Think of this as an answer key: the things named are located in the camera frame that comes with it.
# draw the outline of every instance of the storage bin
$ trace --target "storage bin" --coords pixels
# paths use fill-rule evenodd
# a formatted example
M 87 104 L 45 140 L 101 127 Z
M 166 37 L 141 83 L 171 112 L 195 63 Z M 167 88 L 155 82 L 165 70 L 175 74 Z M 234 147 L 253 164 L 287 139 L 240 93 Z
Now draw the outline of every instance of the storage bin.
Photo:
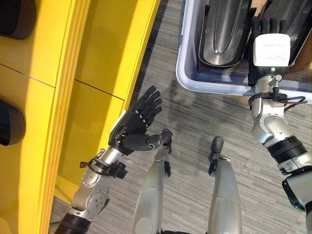
M 248 86 L 248 62 L 242 60 L 229 70 L 213 70 L 198 61 L 198 44 L 205 5 L 208 0 L 186 0 L 181 26 L 180 45 L 176 63 L 176 77 L 186 89 L 196 92 L 252 96 L 254 87 Z M 280 84 L 280 92 L 288 97 L 305 96 L 312 103 L 311 75 L 287 74 Z

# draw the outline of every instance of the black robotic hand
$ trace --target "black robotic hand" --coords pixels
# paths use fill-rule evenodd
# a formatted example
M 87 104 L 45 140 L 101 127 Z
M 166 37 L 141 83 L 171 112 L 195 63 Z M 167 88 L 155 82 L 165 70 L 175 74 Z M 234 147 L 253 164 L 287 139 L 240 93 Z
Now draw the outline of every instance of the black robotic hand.
M 134 150 L 151 150 L 166 143 L 172 133 L 163 131 L 159 135 L 146 135 L 147 128 L 154 117 L 161 112 L 160 92 L 150 87 L 136 102 L 132 110 L 127 111 L 112 130 L 108 144 L 119 152 L 129 155 Z
M 277 33 L 276 18 L 270 19 L 270 30 L 266 19 L 261 19 L 258 23 L 257 17 L 252 18 L 251 47 L 248 54 L 250 86 L 255 86 L 257 80 L 264 76 L 284 76 L 290 57 L 290 38 L 286 33 L 285 20 L 279 23 Z

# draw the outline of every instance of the yellow panel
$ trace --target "yellow panel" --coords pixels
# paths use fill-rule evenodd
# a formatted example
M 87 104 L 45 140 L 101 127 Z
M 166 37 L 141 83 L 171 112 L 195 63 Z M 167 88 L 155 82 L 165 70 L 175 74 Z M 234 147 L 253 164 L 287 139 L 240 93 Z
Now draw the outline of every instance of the yellow panel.
M 123 100 L 131 97 L 159 2 L 93 0 L 75 79 Z
M 100 148 L 107 148 L 111 128 L 118 119 L 123 100 L 79 81 L 74 81 L 58 175 L 80 185 L 85 169 L 79 162 L 89 161 Z M 62 191 L 68 188 L 57 183 Z
M 0 98 L 25 114 L 22 142 L 0 145 L 0 230 L 33 234 L 54 88 L 0 65 Z
M 72 198 L 75 192 L 78 190 L 78 188 L 79 188 L 78 185 L 58 175 L 56 185 L 55 185 L 54 195 L 57 196 L 59 199 L 70 204 L 72 203 Z
M 76 72 L 80 43 L 91 0 L 72 0 L 53 99 L 46 158 L 43 164 L 36 233 L 48 233 L 59 157 L 63 143 L 70 96 Z
M 55 86 L 71 0 L 35 0 L 37 21 L 24 40 L 0 37 L 0 64 Z

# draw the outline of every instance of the robot finger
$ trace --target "robot finger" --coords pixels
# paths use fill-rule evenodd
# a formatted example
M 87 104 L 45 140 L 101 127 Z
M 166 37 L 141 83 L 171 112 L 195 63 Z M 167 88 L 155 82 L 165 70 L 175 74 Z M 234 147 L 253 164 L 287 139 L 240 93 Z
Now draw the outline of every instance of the robot finger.
M 268 21 L 267 19 L 260 20 L 260 34 L 267 34 L 268 33 Z
M 146 101 L 150 97 L 150 95 L 153 94 L 155 91 L 156 91 L 156 87 L 154 85 L 149 87 L 143 94 L 142 99 Z
M 151 106 L 151 104 L 160 97 L 160 91 L 153 93 L 147 100 L 147 104 Z
M 154 121 L 154 116 L 152 116 L 146 123 L 145 123 L 145 127 L 149 127 Z
M 286 20 L 281 20 L 279 23 L 279 33 L 286 34 L 287 33 L 287 23 Z
M 153 102 L 153 104 L 150 106 L 151 109 L 152 109 L 152 111 L 153 111 L 157 106 L 159 106 L 161 103 L 162 103 L 162 99 L 161 99 L 161 98 L 156 99 L 156 100 Z
M 153 116 L 156 116 L 158 113 L 162 111 L 161 106 L 158 106 L 155 110 L 153 110 Z
M 270 19 L 270 33 L 277 33 L 277 20 L 275 17 Z

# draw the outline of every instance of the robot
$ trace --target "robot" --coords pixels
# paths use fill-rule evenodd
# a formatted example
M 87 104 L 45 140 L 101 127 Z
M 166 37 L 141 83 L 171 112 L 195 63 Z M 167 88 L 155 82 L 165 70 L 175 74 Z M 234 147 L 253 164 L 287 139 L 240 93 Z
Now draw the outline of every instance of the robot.
M 286 179 L 283 189 L 290 203 L 306 212 L 307 232 L 312 233 L 312 155 L 288 126 L 284 112 L 305 103 L 304 97 L 288 98 L 279 92 L 290 57 L 290 37 L 282 20 L 277 33 L 276 19 L 268 22 L 252 19 L 249 49 L 249 83 L 255 95 L 249 99 L 254 121 L 254 138 L 268 149 Z M 150 87 L 117 121 L 109 138 L 109 148 L 101 150 L 89 162 L 80 188 L 55 234 L 85 234 L 96 216 L 109 203 L 108 191 L 114 178 L 123 179 L 127 172 L 120 161 L 133 151 L 160 147 L 140 190 L 133 219 L 133 234 L 187 234 L 163 231 L 161 227 L 163 181 L 170 177 L 169 155 L 172 133 L 165 129 L 158 135 L 146 135 L 147 128 L 161 111 L 161 98 Z M 208 173 L 215 177 L 214 193 L 207 234 L 241 234 L 241 206 L 230 159 L 221 154 L 223 139 L 213 140 Z

